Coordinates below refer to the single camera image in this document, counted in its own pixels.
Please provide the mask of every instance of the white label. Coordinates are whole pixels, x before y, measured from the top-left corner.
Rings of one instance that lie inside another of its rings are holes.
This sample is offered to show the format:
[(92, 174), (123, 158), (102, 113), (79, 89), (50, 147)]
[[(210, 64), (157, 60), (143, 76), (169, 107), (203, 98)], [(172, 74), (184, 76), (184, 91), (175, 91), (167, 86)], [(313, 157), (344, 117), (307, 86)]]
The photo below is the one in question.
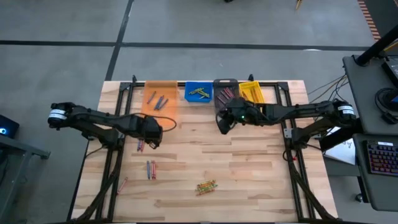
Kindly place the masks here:
[(354, 114), (354, 111), (351, 111), (351, 110), (343, 110), (343, 114), (352, 114), (352, 115), (355, 115), (355, 114)]
[(59, 119), (66, 119), (67, 117), (62, 114), (57, 113), (50, 113), (49, 118), (59, 118)]
[(389, 143), (389, 142), (377, 142), (377, 143), (380, 145), (383, 145), (383, 146), (394, 146), (393, 143)]
[(354, 111), (354, 108), (352, 106), (339, 106), (337, 107), (338, 110), (352, 110)]
[(64, 110), (54, 109), (54, 110), (51, 110), (50, 113), (65, 114), (65, 111)]

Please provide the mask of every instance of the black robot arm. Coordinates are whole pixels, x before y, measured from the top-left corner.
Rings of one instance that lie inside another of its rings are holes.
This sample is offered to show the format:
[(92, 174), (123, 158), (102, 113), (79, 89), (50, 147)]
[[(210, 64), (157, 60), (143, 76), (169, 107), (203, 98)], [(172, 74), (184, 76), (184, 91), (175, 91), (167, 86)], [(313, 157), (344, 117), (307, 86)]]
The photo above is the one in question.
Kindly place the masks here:
[(293, 129), (291, 132), (293, 144), (304, 148), (312, 136), (322, 131), (335, 126), (350, 128), (356, 123), (353, 107), (337, 99), (307, 105), (281, 106), (267, 103), (254, 104), (244, 98), (235, 98), (217, 114), (216, 120), (221, 133), (227, 134), (237, 123), (270, 126), (287, 119), (313, 117), (322, 117), (322, 119), (305, 128)]
[[(151, 116), (135, 114), (115, 116), (78, 106), (73, 103), (53, 103), (48, 123), (50, 128), (71, 127), (81, 131), (86, 138), (98, 138), (105, 146), (113, 145), (119, 133), (144, 140), (153, 149), (162, 142), (163, 129)], [(96, 124), (112, 127), (103, 129)]]

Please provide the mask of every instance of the blue light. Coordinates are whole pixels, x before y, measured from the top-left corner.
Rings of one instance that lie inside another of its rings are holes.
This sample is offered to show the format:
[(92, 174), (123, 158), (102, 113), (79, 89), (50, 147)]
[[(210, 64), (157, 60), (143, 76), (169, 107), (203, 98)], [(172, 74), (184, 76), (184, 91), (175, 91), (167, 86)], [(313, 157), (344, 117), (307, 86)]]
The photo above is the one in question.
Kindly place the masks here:
[(0, 134), (7, 134), (7, 129), (0, 128)]

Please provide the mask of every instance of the black container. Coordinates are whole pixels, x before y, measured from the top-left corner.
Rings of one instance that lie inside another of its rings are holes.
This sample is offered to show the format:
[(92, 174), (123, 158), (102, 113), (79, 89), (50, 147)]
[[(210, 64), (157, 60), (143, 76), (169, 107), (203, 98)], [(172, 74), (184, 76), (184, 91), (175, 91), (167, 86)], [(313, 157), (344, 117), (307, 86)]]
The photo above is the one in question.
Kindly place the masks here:
[(224, 91), (225, 88), (228, 88), (231, 90), (233, 97), (239, 97), (239, 83), (236, 79), (234, 78), (222, 78), (222, 79), (216, 79), (213, 82), (213, 89), (214, 89), (214, 106), (215, 106), (215, 111), (216, 113), (219, 112), (220, 109), (224, 108), (224, 103), (221, 102), (219, 97), (225, 102), (228, 103), (231, 99), (226, 99), (224, 94), (221, 93), (221, 91)]

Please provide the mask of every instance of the orange bin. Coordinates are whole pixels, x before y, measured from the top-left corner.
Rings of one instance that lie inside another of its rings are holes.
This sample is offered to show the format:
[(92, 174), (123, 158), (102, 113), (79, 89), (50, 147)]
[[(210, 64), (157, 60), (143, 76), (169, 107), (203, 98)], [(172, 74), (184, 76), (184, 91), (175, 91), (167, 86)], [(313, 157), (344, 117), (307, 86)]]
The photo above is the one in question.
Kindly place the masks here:
[[(152, 94), (155, 96), (148, 104), (149, 98)], [(155, 110), (156, 103), (159, 98), (164, 96), (162, 103), (166, 99), (168, 102), (161, 110)], [(177, 81), (146, 81), (144, 87), (144, 99), (142, 101), (141, 113), (152, 116), (163, 116), (176, 120), (177, 112), (177, 99), (178, 99), (178, 84)], [(174, 123), (169, 119), (156, 118), (156, 121), (163, 127), (163, 130), (174, 127)]]

